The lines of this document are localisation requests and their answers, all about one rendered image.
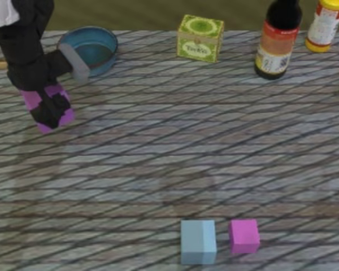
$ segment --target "soy sauce bottle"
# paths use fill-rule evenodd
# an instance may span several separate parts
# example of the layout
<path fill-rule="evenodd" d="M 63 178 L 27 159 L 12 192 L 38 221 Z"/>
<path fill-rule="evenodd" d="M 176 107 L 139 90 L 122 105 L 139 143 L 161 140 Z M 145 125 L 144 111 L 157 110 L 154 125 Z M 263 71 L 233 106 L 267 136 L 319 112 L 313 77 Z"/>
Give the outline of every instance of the soy sauce bottle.
<path fill-rule="evenodd" d="M 301 19 L 299 0 L 275 0 L 270 5 L 255 58 L 260 77 L 275 80 L 285 74 Z"/>

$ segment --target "green box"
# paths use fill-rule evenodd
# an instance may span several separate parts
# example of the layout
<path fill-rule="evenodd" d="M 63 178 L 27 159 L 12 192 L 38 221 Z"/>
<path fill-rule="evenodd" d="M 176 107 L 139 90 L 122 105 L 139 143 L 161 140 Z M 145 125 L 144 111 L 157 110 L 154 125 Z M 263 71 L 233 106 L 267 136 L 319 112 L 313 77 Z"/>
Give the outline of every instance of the green box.
<path fill-rule="evenodd" d="M 177 56 L 217 62 L 223 33 L 223 21 L 185 15 L 177 31 Z"/>

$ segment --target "bottle with yellow cap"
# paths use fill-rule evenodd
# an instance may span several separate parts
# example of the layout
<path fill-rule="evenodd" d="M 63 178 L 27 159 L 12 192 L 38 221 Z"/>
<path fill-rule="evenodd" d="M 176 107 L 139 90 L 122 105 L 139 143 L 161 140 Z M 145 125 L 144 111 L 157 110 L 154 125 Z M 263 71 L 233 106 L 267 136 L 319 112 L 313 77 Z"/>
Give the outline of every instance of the bottle with yellow cap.
<path fill-rule="evenodd" d="M 331 47 L 339 27 L 339 0 L 319 0 L 315 18 L 305 40 L 306 47 L 324 53 Z"/>

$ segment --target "bowl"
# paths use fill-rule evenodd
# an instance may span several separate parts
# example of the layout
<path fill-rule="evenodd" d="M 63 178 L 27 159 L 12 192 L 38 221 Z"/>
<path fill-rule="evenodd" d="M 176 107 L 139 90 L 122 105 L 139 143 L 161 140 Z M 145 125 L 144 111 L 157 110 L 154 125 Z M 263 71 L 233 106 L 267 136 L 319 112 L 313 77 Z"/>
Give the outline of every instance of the bowl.
<path fill-rule="evenodd" d="M 58 45 L 71 45 L 90 68 L 90 77 L 99 76 L 113 66 L 118 40 L 112 31 L 101 27 L 81 27 L 62 35 Z"/>

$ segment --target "bottle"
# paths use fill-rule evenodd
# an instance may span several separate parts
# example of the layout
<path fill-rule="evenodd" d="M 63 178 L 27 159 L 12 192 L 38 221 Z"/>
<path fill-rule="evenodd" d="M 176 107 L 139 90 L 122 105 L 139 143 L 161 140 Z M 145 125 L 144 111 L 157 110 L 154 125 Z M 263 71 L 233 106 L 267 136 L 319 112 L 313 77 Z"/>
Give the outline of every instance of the bottle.
<path fill-rule="evenodd" d="M 275 0 L 269 7 L 255 58 L 255 72 L 268 80 L 283 76 L 299 32 L 299 0 Z"/>
<path fill-rule="evenodd" d="M 339 27 L 339 0 L 319 0 L 315 18 L 305 39 L 305 46 L 313 52 L 324 53 Z"/>

